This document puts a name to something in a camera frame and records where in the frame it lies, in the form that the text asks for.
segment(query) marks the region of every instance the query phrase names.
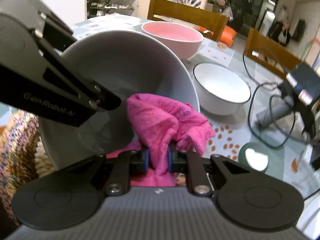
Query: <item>white bowl with black rim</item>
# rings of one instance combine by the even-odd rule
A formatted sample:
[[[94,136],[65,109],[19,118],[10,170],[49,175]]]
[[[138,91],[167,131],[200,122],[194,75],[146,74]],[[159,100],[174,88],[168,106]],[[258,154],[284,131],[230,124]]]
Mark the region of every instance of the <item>white bowl with black rim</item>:
[[[193,68],[193,79],[200,106],[213,114],[234,114],[251,98],[247,82],[236,72],[217,63],[197,64]]]

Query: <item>pink bowl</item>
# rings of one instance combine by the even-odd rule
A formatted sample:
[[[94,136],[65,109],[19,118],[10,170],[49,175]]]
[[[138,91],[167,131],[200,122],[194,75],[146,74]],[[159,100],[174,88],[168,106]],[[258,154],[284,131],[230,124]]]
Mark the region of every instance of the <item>pink bowl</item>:
[[[141,28],[143,33],[162,42],[181,60],[196,54],[203,41],[200,32],[178,23],[147,22]]]

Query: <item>white heart shape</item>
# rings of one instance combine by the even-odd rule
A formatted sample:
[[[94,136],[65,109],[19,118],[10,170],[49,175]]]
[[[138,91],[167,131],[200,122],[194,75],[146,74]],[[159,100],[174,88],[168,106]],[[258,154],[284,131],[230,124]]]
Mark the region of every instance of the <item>white heart shape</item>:
[[[256,171],[264,171],[268,167],[269,157],[263,153],[258,153],[254,149],[245,150],[245,158],[251,168]]]

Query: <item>ribbed gray surface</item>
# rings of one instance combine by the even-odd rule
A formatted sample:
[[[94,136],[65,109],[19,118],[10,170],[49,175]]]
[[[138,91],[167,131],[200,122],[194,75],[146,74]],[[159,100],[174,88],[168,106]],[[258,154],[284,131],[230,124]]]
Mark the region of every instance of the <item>ribbed gray surface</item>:
[[[20,227],[8,240],[281,240],[305,238],[295,228],[256,233],[231,224],[208,198],[195,197],[185,187],[132,187],[121,197],[109,197],[81,225],[59,231]]]

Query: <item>gray bowl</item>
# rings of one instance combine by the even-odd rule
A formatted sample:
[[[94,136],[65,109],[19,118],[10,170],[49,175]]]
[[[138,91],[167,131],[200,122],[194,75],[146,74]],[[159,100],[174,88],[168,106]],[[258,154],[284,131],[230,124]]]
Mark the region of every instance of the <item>gray bowl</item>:
[[[132,94],[161,95],[189,102],[200,110],[195,87],[182,62],[145,34],[97,33],[74,43],[62,57],[71,69],[117,94],[122,103],[116,110],[96,113],[79,128],[39,118],[44,148],[58,169],[97,153],[121,149],[134,139],[125,106]]]

